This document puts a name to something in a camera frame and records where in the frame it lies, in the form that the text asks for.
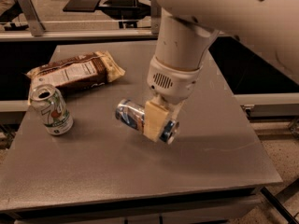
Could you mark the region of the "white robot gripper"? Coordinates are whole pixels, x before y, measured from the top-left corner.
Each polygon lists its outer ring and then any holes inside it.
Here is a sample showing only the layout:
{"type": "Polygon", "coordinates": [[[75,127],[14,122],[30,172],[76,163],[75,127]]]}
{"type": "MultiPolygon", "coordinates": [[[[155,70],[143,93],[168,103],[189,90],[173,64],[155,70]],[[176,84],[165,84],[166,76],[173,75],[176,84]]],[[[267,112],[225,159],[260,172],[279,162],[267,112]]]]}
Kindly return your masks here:
{"type": "Polygon", "coordinates": [[[184,100],[191,95],[199,77],[199,61],[181,64],[182,67],[164,64],[156,56],[150,61],[147,82],[157,96],[145,103],[143,134],[153,142],[158,141],[168,118],[178,119],[184,100]]]}

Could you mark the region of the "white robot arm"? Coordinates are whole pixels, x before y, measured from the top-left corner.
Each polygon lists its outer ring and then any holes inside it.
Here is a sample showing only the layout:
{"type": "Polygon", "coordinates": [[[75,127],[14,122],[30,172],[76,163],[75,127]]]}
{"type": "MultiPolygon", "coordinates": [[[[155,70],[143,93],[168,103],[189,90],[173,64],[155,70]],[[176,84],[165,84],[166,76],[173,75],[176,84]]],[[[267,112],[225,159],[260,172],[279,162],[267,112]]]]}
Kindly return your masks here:
{"type": "Polygon", "coordinates": [[[298,0],[156,0],[162,8],[148,84],[143,134],[156,142],[194,88],[220,32],[237,38],[279,72],[299,81],[298,0]]]}

